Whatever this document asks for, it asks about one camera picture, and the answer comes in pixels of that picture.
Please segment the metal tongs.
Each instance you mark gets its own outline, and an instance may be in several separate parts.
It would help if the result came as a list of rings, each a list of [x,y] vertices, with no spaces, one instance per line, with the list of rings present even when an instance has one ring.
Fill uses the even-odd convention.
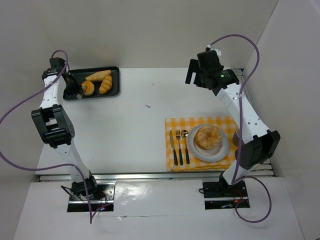
[[[72,84],[68,87],[68,96],[71,99],[81,100],[85,95],[85,89],[81,84]]]

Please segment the orange ring donut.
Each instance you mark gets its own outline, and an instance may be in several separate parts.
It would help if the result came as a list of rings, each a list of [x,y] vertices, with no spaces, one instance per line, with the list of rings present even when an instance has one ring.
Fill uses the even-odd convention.
[[[83,94],[85,96],[91,96],[95,91],[95,85],[91,81],[84,81],[82,84]]]

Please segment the sugared orange round cake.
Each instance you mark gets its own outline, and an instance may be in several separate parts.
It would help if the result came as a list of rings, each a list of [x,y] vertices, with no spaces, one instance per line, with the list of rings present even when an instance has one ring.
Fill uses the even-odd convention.
[[[205,125],[195,134],[196,145],[203,150],[213,150],[222,141],[220,129],[214,125]]]

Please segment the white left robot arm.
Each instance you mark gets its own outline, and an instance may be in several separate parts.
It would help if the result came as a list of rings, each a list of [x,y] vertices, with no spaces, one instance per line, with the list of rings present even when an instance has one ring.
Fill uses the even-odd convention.
[[[71,188],[63,189],[71,196],[89,197],[97,194],[97,183],[91,171],[83,163],[75,146],[75,128],[63,106],[59,103],[59,82],[65,82],[64,95],[81,98],[83,87],[68,73],[67,61],[59,57],[49,59],[50,68],[42,74],[45,92],[38,109],[31,118],[42,141],[60,156],[71,177]]]

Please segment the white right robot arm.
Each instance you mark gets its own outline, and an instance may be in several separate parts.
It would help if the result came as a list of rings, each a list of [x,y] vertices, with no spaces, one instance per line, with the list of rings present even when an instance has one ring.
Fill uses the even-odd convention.
[[[221,193],[232,191],[257,165],[273,156],[281,136],[263,123],[243,92],[244,85],[233,70],[224,69],[215,50],[206,48],[190,60],[185,83],[212,91],[237,124],[240,147],[234,153],[236,160],[213,188]]]

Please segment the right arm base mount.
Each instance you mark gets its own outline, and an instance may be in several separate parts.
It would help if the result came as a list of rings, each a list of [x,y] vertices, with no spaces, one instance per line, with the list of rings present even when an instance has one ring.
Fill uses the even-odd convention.
[[[218,182],[203,182],[198,192],[203,195],[205,210],[250,208],[247,187],[244,181],[222,190]]]

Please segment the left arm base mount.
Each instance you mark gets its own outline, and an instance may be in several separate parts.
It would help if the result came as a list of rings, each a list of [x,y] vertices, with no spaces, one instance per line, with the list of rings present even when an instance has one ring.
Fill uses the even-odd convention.
[[[68,213],[89,212],[88,201],[85,196],[76,196],[68,187],[61,186],[61,188],[69,195]],[[89,196],[91,211],[93,213],[112,212],[114,210],[115,190],[115,183],[98,184],[97,193]]]

